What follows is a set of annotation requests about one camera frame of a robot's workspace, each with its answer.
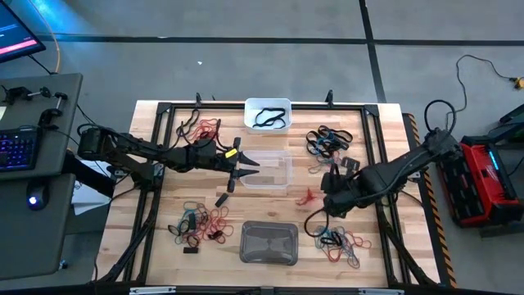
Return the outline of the black support beam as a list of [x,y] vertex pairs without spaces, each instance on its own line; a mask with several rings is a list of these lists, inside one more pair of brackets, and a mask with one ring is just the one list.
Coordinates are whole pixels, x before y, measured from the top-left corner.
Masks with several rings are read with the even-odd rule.
[[63,174],[75,175],[76,179],[80,183],[95,189],[107,197],[113,196],[115,191],[115,181],[110,177],[96,172],[92,168],[88,167],[71,151],[67,151],[65,154],[61,172]]

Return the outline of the black equipment case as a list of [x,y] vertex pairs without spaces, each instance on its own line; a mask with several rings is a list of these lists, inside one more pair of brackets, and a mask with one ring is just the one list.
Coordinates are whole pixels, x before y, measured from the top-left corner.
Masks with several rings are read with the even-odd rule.
[[499,125],[488,132],[493,143],[510,139],[524,129],[524,103],[499,119]]

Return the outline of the black computer mouse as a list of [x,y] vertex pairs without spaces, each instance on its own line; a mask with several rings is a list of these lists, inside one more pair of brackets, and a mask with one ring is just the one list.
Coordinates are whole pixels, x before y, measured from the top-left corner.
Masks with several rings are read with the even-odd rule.
[[42,210],[48,203],[49,192],[46,184],[29,184],[26,189],[26,203],[32,211]]

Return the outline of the black aluminium table frame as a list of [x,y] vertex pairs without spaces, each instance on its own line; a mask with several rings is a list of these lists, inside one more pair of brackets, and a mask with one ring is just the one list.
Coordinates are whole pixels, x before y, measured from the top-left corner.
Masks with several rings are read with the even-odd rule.
[[[201,202],[213,208],[225,192],[228,176],[208,170],[187,173],[165,172],[153,235],[138,246],[130,274],[142,277],[148,285],[248,286],[254,287],[384,287],[386,261],[377,222],[377,208],[354,209],[343,219],[321,212],[321,174],[310,174],[316,162],[306,150],[306,134],[326,125],[349,131],[354,139],[347,156],[362,165],[396,158],[409,150],[400,106],[394,103],[293,103],[291,127],[286,134],[250,134],[244,125],[240,102],[204,102],[200,117],[219,119],[220,141],[226,145],[241,138],[241,150],[288,151],[292,157],[292,178],[286,188],[253,189],[237,184],[226,200],[227,221],[233,235],[224,244],[204,241],[197,254],[184,254],[174,242],[168,225],[180,220],[186,201]],[[310,188],[317,199],[304,206],[296,200]],[[242,225],[248,220],[292,223],[298,228],[298,261],[293,266],[242,262],[239,257]],[[330,262],[317,249],[310,232],[319,225],[342,226],[352,234],[372,242],[358,249],[360,267],[350,267],[345,259]]]

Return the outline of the white paper sheet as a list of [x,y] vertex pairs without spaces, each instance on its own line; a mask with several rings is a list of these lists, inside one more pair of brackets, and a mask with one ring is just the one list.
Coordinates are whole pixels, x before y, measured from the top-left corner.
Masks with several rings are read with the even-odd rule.
[[[109,164],[106,162],[87,160],[82,160],[82,162],[100,175],[110,175],[110,172],[107,170]],[[79,216],[92,209],[107,205],[110,202],[110,199],[110,197],[99,193],[94,188],[76,181],[71,205],[74,209],[75,215]]]

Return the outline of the backlit black keyboard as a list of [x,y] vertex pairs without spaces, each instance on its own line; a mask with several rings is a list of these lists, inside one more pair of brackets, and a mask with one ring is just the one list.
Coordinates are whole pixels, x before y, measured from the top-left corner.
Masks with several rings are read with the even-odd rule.
[[34,169],[41,137],[35,126],[0,130],[0,172]]

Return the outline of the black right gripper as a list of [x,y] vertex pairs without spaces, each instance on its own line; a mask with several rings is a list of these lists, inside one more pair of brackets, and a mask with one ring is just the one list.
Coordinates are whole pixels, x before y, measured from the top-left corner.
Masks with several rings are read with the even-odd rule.
[[338,174],[338,167],[333,165],[322,177],[323,209],[332,217],[345,217],[354,209],[365,208],[375,203],[379,196],[374,188],[372,173],[376,165],[365,166],[351,177]]

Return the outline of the black metal clamp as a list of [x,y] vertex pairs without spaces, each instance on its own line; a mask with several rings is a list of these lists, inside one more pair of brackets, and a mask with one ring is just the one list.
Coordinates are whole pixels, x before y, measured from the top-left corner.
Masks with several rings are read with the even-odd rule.
[[10,105],[13,105],[17,99],[22,99],[26,101],[31,101],[33,97],[42,96],[45,98],[50,98],[51,93],[47,87],[42,87],[38,92],[31,92],[26,87],[15,87],[15,88],[6,88],[2,85],[2,89],[5,93],[5,97],[2,102],[6,102]]
[[63,111],[61,110],[61,103],[63,101],[66,101],[68,99],[68,95],[65,93],[54,93],[54,97],[57,99],[56,106],[54,108],[49,108],[42,112],[39,121],[38,126],[42,129],[49,129],[49,130],[57,130],[59,127],[52,123],[52,120],[55,117],[60,117],[63,114]]

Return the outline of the red black tool case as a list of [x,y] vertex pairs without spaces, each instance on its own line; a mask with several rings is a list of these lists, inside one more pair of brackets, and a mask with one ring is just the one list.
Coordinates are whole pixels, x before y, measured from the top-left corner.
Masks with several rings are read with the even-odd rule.
[[521,220],[524,201],[515,192],[495,141],[487,136],[464,136],[459,146],[457,158],[436,164],[454,223],[480,228]]

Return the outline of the black rubber band tangle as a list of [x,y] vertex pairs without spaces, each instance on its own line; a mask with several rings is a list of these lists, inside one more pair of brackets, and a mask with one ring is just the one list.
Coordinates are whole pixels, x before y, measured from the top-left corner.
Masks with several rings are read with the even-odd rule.
[[311,130],[305,136],[308,153],[323,158],[330,158],[335,152],[347,150],[353,139],[350,132],[326,125],[320,125],[317,130]]

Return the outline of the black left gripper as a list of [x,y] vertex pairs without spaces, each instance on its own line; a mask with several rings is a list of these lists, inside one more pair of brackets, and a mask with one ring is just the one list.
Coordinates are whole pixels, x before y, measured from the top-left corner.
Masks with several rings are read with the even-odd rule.
[[196,144],[187,145],[184,147],[185,159],[179,167],[179,172],[188,172],[193,169],[204,169],[219,171],[229,174],[227,191],[233,193],[235,189],[236,178],[241,178],[248,175],[259,173],[258,170],[236,170],[238,157],[239,163],[249,166],[259,166],[260,164],[251,160],[244,152],[239,152],[238,148],[241,143],[241,138],[236,137],[233,140],[233,147],[227,151],[236,148],[237,154],[233,157],[226,158],[225,152],[218,152],[216,142],[212,139],[204,139],[204,147],[198,147]]

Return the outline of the clear plastic basket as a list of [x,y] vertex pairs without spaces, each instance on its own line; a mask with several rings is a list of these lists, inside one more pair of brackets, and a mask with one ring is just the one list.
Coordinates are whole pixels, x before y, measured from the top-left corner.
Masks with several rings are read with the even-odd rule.
[[257,174],[240,178],[242,184],[253,189],[286,188],[292,178],[292,157],[288,151],[256,151],[247,150],[244,154],[259,166],[241,164],[242,169],[258,170]]

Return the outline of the silver metal bracket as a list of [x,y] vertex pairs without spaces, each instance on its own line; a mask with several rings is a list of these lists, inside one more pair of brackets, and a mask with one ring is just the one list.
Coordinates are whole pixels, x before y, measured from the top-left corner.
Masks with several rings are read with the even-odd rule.
[[168,295],[176,292],[175,286],[145,286],[131,288],[129,295]]
[[391,288],[359,288],[359,295],[404,295],[404,290]]

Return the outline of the computer monitor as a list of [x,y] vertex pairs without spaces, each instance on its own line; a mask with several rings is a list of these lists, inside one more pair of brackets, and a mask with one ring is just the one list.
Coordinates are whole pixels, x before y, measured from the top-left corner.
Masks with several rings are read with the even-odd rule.
[[0,0],[0,63],[45,50],[46,46],[15,12]]

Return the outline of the smoky grey plastic basket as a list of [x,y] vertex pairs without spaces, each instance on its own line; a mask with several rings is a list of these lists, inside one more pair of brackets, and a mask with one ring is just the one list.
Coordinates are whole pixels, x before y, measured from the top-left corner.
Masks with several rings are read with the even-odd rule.
[[294,224],[248,220],[242,225],[239,257],[245,263],[293,266],[298,244]]

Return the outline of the white plastic basket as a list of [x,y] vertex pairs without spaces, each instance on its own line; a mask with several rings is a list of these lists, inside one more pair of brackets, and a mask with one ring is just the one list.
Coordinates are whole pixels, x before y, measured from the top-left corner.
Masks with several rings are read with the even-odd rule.
[[[287,126],[283,129],[274,127],[253,128],[256,114],[265,107],[281,107],[287,111],[284,119]],[[248,98],[244,107],[244,125],[250,134],[286,134],[291,127],[291,101],[287,98]]]

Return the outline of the yellow black hazard tape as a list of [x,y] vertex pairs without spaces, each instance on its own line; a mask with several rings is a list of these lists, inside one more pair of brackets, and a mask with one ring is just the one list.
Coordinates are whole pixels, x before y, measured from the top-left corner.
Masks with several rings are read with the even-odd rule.
[[[419,133],[421,130],[418,128],[417,122],[412,114],[403,113],[402,118],[409,148],[415,149],[422,144],[424,135]],[[420,176],[415,183],[418,185],[418,190],[422,198],[422,208],[427,221],[440,283],[446,287],[456,288],[457,282],[450,259],[449,249],[445,240],[445,231],[440,219],[431,176],[428,173],[427,167],[421,170]]]

